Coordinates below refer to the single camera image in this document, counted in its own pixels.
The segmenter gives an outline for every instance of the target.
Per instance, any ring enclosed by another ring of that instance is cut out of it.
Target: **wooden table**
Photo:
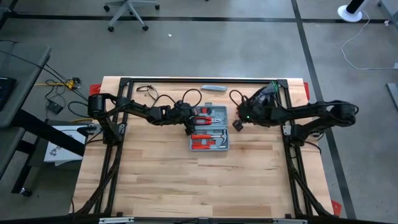
[[[120,77],[104,77],[101,92],[116,95],[119,81]],[[288,83],[293,106],[306,104],[303,80],[290,78]],[[152,84],[160,95],[179,100],[188,89],[200,89],[206,83],[135,83],[133,99],[151,105],[153,99],[147,93],[136,92],[138,86],[147,84]],[[240,133],[232,127],[237,115],[229,91],[239,90],[251,96],[262,85],[220,85],[227,86],[228,91],[202,94],[214,105],[228,108],[228,152],[191,152],[183,125],[153,126],[142,118],[129,116],[113,213],[134,217],[230,218],[281,218],[286,213],[294,214],[280,127],[246,124]],[[195,92],[185,99],[191,105],[197,100]],[[167,98],[157,103],[171,104]],[[306,123],[308,119],[297,122]],[[101,142],[86,147],[73,198],[77,210],[99,184],[105,149]],[[308,186],[319,202],[333,212],[319,151],[306,144],[302,157]],[[301,190],[298,195],[305,211]],[[106,190],[102,209],[107,196]]]

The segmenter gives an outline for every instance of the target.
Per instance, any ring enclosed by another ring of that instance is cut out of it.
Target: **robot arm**
[[[357,106],[340,100],[318,101],[314,104],[283,108],[275,100],[276,90],[273,85],[261,88],[250,98],[242,96],[242,99],[238,106],[239,119],[233,123],[237,131],[243,129],[243,123],[270,127],[285,125],[287,121],[294,119],[318,117],[307,124],[295,124],[291,127],[290,140],[296,146],[303,146],[309,135],[321,134],[326,128],[353,125],[358,112]]]
[[[115,108],[106,112],[106,100],[111,100]],[[128,100],[126,97],[117,97],[109,93],[95,94],[88,98],[88,115],[98,120],[104,130],[104,143],[117,144],[121,141],[121,132],[119,126],[109,118],[117,112],[127,112],[138,117],[146,119],[150,124],[176,125],[184,124],[185,133],[190,135],[195,132],[195,125],[191,119],[193,110],[189,103],[178,100],[174,107],[141,105],[134,100]]]

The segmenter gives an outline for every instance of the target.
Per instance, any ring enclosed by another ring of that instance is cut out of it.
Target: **tool kit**
[[[194,109],[196,131],[191,134],[191,151],[227,151],[229,149],[228,120],[225,106],[205,103]]]

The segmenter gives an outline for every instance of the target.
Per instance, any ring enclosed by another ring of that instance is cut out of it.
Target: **chair base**
[[[142,21],[141,17],[137,13],[136,9],[134,7],[137,6],[147,6],[147,5],[155,5],[155,9],[159,10],[160,5],[157,3],[157,1],[146,1],[146,0],[121,0],[121,1],[115,1],[115,2],[107,2],[105,3],[104,10],[106,12],[110,11],[110,6],[117,6],[119,7],[118,11],[116,14],[113,16],[111,21],[109,22],[109,27],[108,30],[110,32],[114,31],[114,23],[126,12],[129,11],[130,15],[135,16],[137,20],[141,23],[142,29],[144,31],[148,30],[148,26],[145,25],[144,21]]]

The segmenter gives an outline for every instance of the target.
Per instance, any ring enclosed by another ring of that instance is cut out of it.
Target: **gray floor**
[[[336,8],[348,1],[297,0],[306,19],[337,19]],[[159,0],[161,10],[141,9],[143,16],[294,18],[290,0]],[[29,14],[106,15],[103,1],[20,0],[16,11]],[[372,19],[386,16],[376,1],[366,8]],[[49,64],[67,77],[80,77],[82,93],[105,75],[193,77],[300,77],[311,85],[296,23],[150,21],[148,32],[138,22],[123,21],[109,33],[107,21],[8,19],[0,39],[53,48]],[[398,82],[398,71],[357,71],[341,54],[341,45],[363,24],[304,24],[325,100],[346,100],[360,107],[357,123],[334,128],[341,163],[358,219],[398,222],[395,146],[398,112],[387,82]],[[391,67],[398,58],[398,31],[383,24],[368,25],[347,45],[357,67]],[[38,82],[51,78],[42,73]],[[34,88],[24,109],[45,118],[47,88]],[[311,101],[315,95],[311,88]],[[68,101],[78,100],[66,92]],[[52,119],[77,119],[63,110]],[[342,202],[325,139],[323,164],[333,200]],[[34,195],[10,195],[21,168],[16,154],[0,181],[0,217],[25,218],[68,212],[77,172],[49,169],[40,173]]]

